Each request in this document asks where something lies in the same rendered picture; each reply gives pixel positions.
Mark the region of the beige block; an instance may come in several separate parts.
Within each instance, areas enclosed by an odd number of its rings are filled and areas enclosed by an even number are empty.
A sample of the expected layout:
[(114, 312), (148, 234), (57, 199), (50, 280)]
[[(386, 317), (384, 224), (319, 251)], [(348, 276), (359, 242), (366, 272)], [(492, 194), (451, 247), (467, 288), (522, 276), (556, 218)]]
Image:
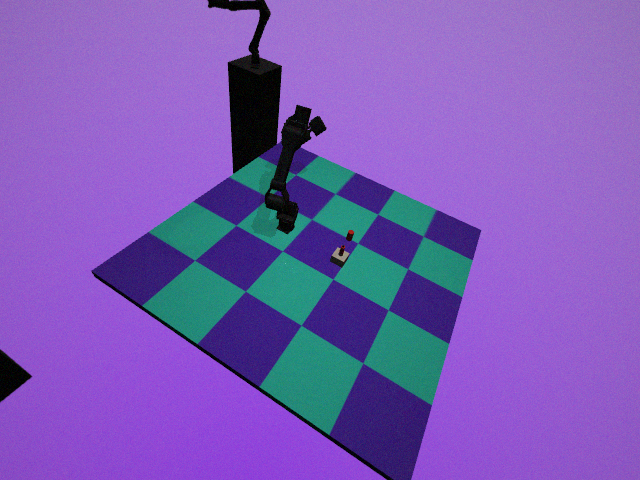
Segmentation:
[(348, 252), (344, 251), (343, 255), (340, 256), (339, 255), (339, 251), (340, 248), (338, 247), (335, 252), (332, 254), (330, 262), (338, 265), (339, 267), (343, 267), (343, 265), (345, 264), (345, 262), (348, 260), (349, 254)]

